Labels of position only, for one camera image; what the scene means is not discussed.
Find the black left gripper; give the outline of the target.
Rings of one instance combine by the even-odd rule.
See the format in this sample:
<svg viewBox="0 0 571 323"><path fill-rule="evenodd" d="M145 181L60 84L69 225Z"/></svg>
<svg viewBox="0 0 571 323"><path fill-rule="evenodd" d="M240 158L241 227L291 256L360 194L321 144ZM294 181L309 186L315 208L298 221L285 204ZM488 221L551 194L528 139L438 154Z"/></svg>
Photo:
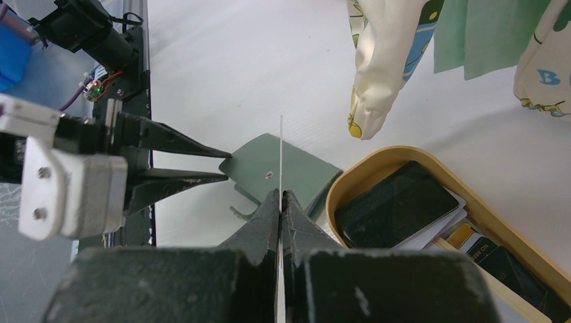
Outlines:
<svg viewBox="0 0 571 323"><path fill-rule="evenodd" d="M1 182L20 183L28 135L1 131ZM134 214L169 196L203 184L227 181L225 174L150 168L134 175L134 157L126 147L212 158L232 154L203 145L168 125L120 112L114 128L103 122L64 116L54 135L41 138L51 147L77 155L115 155L127 161L125 214Z"/></svg>

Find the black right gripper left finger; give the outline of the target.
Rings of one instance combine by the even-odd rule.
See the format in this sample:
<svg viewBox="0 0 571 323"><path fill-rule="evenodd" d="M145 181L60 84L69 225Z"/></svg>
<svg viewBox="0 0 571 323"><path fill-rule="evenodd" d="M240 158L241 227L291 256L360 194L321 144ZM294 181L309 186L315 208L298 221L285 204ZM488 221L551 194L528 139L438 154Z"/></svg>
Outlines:
<svg viewBox="0 0 571 323"><path fill-rule="evenodd" d="M215 247L83 250L42 321L274 322L279 197Z"/></svg>

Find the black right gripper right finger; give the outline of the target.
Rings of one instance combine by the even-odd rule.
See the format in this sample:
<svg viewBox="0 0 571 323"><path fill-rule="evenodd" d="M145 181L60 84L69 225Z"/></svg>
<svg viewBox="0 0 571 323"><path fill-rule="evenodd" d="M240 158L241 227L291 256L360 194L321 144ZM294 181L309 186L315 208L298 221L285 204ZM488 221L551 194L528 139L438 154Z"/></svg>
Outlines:
<svg viewBox="0 0 571 323"><path fill-rule="evenodd" d="M485 279L453 251L346 249L282 195L287 322L499 322Z"/></svg>

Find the white credit card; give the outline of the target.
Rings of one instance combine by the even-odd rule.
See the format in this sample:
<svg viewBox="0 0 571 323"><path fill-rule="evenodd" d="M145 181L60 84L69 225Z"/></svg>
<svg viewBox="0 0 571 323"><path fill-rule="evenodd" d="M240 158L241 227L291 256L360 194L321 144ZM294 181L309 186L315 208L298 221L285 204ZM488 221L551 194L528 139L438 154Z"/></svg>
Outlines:
<svg viewBox="0 0 571 323"><path fill-rule="evenodd" d="M277 267L277 291L276 291L276 322L286 321L285 310L285 286L283 277L283 243L282 243L282 209L283 209L283 115L279 116L279 215L278 215L278 267Z"/></svg>

